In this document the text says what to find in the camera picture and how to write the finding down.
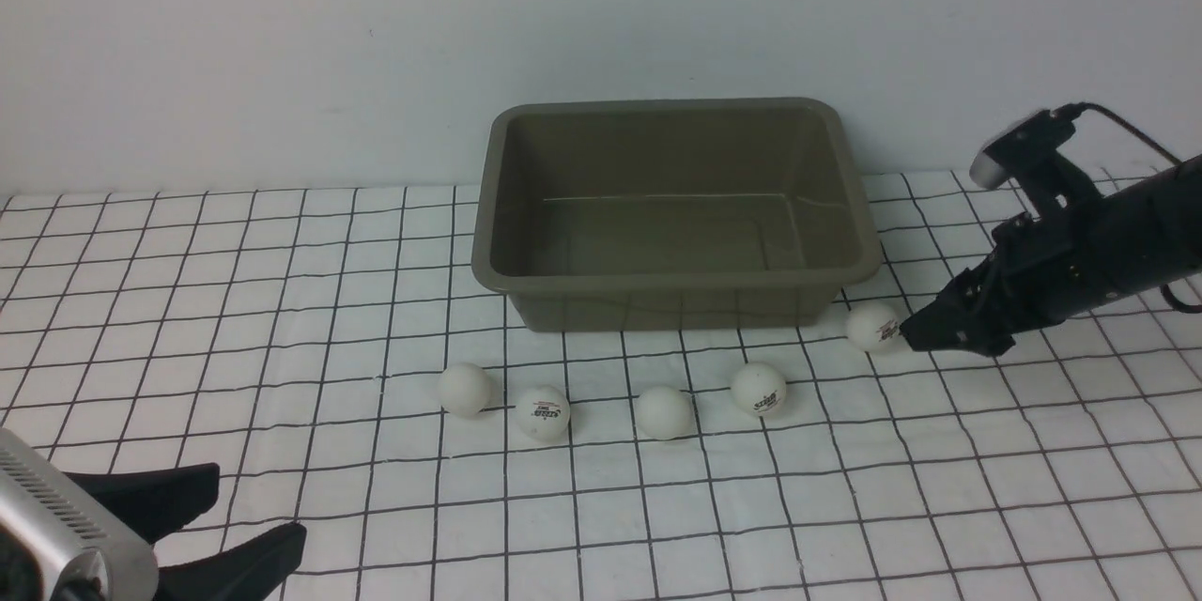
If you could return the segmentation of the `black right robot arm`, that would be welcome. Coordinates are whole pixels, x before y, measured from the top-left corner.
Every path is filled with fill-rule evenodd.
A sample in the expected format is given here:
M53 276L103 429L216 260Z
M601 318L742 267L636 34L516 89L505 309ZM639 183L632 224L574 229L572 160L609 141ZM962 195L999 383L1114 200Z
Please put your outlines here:
M1034 212L902 322L910 349L999 357L1017 334L1198 274L1200 159L1113 194L1061 157L1018 182Z

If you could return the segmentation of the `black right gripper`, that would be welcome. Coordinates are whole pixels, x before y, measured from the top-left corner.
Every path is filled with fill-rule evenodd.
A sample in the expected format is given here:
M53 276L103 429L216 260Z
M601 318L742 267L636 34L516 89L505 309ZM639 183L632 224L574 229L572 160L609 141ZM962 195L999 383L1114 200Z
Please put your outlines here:
M1117 300L1115 284L1065 224L1014 216L993 230L993 239L982 262L902 321L910 349L995 358L1013 349L1013 334Z

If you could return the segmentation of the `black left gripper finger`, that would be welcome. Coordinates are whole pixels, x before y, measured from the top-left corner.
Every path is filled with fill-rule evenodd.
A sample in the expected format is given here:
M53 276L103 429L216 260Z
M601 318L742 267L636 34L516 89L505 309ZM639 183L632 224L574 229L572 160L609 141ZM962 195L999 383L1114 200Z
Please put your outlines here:
M133 474L69 472L66 477L148 545L157 545L215 505L222 470L206 463Z
M300 567L307 528L287 523L245 545L160 570L156 600L266 600Z

